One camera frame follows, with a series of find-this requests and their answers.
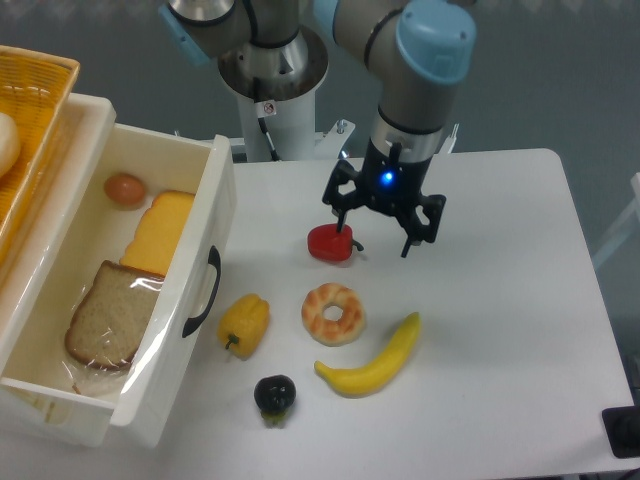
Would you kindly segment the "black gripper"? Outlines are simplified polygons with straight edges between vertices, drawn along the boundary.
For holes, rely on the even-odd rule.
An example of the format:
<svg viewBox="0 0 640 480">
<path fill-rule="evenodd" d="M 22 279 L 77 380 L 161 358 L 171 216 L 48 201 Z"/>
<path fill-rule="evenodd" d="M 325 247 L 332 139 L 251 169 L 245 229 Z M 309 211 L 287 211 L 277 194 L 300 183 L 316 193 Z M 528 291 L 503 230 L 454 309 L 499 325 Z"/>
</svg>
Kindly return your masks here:
<svg viewBox="0 0 640 480">
<path fill-rule="evenodd" d="M 430 158 L 403 162 L 400 155 L 392 157 L 391 152 L 382 153 L 372 140 L 367 146 L 361 171 L 347 160 L 339 160 L 322 196 L 322 202 L 330 206 L 337 217 L 336 231 L 342 232 L 349 211 L 365 205 L 378 213 L 396 217 L 406 233 L 402 258 L 407 257 L 413 246 L 434 243 L 446 197 L 422 194 L 430 163 Z"/>
</svg>

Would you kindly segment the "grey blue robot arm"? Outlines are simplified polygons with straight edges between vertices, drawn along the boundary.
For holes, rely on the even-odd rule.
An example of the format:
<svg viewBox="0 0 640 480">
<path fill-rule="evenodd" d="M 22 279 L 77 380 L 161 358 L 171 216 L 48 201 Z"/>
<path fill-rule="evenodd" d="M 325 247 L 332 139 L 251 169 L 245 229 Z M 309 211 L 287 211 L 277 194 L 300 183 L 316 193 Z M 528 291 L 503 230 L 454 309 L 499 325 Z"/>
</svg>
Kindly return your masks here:
<svg viewBox="0 0 640 480">
<path fill-rule="evenodd" d="M 366 207 L 397 220 L 406 245 L 436 239 L 446 199 L 422 185 L 476 41 L 453 1 L 317 1 L 316 33 L 299 1 L 166 1 L 160 15 L 183 54 L 215 61 L 236 97 L 249 161 L 304 160 L 318 151 L 315 94 L 326 42 L 381 82 L 361 168 L 339 161 L 323 202 L 339 221 Z"/>
</svg>

